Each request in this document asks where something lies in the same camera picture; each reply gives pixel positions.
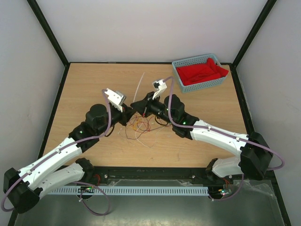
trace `red cloth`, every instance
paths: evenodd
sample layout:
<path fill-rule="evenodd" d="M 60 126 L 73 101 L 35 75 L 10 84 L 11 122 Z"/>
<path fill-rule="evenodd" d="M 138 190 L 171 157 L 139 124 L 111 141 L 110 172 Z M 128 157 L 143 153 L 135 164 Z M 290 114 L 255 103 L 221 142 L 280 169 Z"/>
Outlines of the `red cloth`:
<path fill-rule="evenodd" d="M 177 72 L 184 86 L 219 79 L 228 74 L 228 70 L 216 65 L 211 58 L 207 59 L 206 64 L 177 67 Z"/>

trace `basket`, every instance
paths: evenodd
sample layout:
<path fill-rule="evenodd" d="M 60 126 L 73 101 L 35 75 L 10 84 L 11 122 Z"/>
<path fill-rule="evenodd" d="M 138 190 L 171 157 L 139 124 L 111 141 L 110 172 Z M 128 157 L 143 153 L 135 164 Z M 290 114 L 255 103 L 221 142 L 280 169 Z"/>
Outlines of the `basket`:
<path fill-rule="evenodd" d="M 177 61 L 172 62 L 174 75 L 176 77 L 175 79 L 178 81 L 182 93 L 187 93 L 187 92 L 191 92 L 191 91 L 195 91 L 195 90 L 199 90 L 199 89 L 204 89 L 204 88 L 208 88 L 208 87 L 212 87 L 212 86 L 221 85 L 222 82 L 227 78 L 227 76 L 225 76 L 220 79 L 205 81 L 205 82 L 201 82 L 201 83 L 197 83 L 197 84 L 193 84 L 193 85 L 189 85 L 189 86 L 183 85 L 176 68 L 188 66 L 188 65 L 205 64 L 207 62 L 208 58 L 212 58 L 214 60 L 214 62 L 221 67 L 220 62 L 218 61 L 218 59 L 216 58 L 216 55 L 214 55 L 214 54 L 206 54 L 206 55 L 191 57 L 191 58 L 177 60 Z"/>

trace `white wall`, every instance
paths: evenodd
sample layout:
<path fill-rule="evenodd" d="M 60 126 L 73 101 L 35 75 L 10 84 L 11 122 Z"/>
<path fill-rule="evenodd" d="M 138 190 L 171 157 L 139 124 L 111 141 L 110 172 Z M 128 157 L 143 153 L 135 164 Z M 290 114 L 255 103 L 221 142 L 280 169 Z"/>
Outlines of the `white wall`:
<path fill-rule="evenodd" d="M 38 157 L 63 64 L 26 1 L 1 1 L 0 32 L 2 199 L 4 172 Z M 10 214 L 0 210 L 0 225 L 7 225 Z"/>
<path fill-rule="evenodd" d="M 38 0 L 70 61 L 233 62 L 266 0 Z"/>
<path fill-rule="evenodd" d="M 292 225 L 301 221 L 301 1 L 279 0 L 238 67 L 255 129 L 286 165 L 276 171 Z"/>

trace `wooden tabletop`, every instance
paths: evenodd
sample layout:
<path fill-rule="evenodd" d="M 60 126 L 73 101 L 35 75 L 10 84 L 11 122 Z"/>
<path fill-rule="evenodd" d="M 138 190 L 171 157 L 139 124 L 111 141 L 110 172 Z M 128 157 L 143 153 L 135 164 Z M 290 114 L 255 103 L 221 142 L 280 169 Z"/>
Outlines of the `wooden tabletop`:
<path fill-rule="evenodd" d="M 44 154 L 60 144 L 85 120 L 94 104 L 104 104 L 101 90 L 110 88 L 127 96 L 126 105 L 133 102 L 141 75 L 145 73 L 136 100 L 153 91 L 152 82 L 173 75 L 171 65 L 153 64 L 71 64 L 55 114 Z M 175 83 L 174 93 L 185 104 L 185 111 L 223 129 L 246 133 L 233 80 L 229 72 L 220 86 L 182 94 Z M 169 89 L 161 97 L 164 100 Z M 159 127 L 150 120 L 151 129 Z M 127 127 L 129 138 L 135 131 Z M 178 137 L 171 127 L 142 134 L 137 140 L 127 139 L 125 127 L 117 124 L 109 137 L 100 141 L 78 158 L 87 158 L 94 166 L 140 167 L 206 167 L 213 158 L 228 158 L 232 154 L 211 144 Z"/>

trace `white vent strip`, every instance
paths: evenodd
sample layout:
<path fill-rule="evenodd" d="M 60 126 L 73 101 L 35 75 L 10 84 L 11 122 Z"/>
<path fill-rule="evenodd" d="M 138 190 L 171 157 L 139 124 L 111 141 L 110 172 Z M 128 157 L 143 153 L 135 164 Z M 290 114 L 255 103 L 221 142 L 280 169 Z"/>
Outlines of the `white vent strip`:
<path fill-rule="evenodd" d="M 49 194 L 79 195 L 81 186 L 64 186 Z M 170 196 L 208 196 L 208 187 L 145 187 L 145 186 L 99 186 L 107 195 L 170 195 Z M 97 189 L 85 195 L 102 195 Z"/>

